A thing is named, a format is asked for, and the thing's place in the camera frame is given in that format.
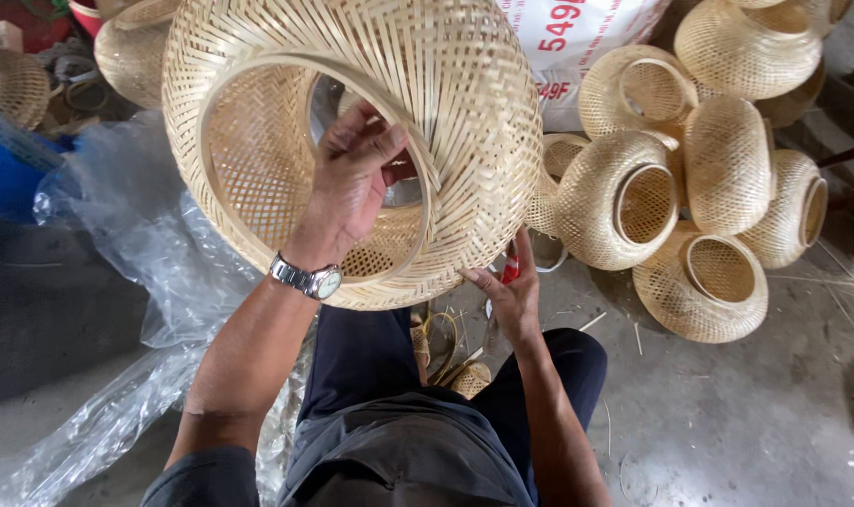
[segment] man's arm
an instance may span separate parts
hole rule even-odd
[[[547,505],[611,505],[583,427],[539,331],[539,279],[527,229],[515,240],[521,275],[502,285],[488,271],[462,270],[492,301],[502,334],[514,346],[531,427],[531,457],[539,497]]]
[[[324,134],[308,209],[281,250],[288,263],[305,271],[340,264],[374,226],[386,187],[397,178],[381,167],[408,142],[400,125],[368,124],[375,115],[361,102]],[[289,377],[317,307],[300,291],[264,278],[202,358],[166,467],[216,446],[255,453],[263,418]]]

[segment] metal watch strap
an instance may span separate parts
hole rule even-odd
[[[278,252],[270,265],[270,274],[280,282],[298,289],[309,298],[314,296],[314,275],[286,262]]]

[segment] man's right hand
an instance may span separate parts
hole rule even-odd
[[[519,345],[542,341],[539,330],[539,277],[533,260],[531,238],[521,227],[514,239],[518,247],[520,275],[507,285],[483,268],[459,271],[485,292],[492,301],[492,313],[499,322],[502,334],[518,348]]]

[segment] watch face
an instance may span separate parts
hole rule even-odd
[[[339,288],[339,283],[342,282],[342,275],[337,271],[333,271],[320,282],[320,287],[317,290],[317,297],[321,300],[328,298],[336,289]]]

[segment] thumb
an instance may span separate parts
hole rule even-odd
[[[505,286],[485,269],[460,269],[458,272],[471,283],[477,285],[477,288],[485,292],[490,300],[497,300],[505,294]]]
[[[408,131],[397,123],[346,156],[355,166],[376,169],[388,164],[407,144]]]

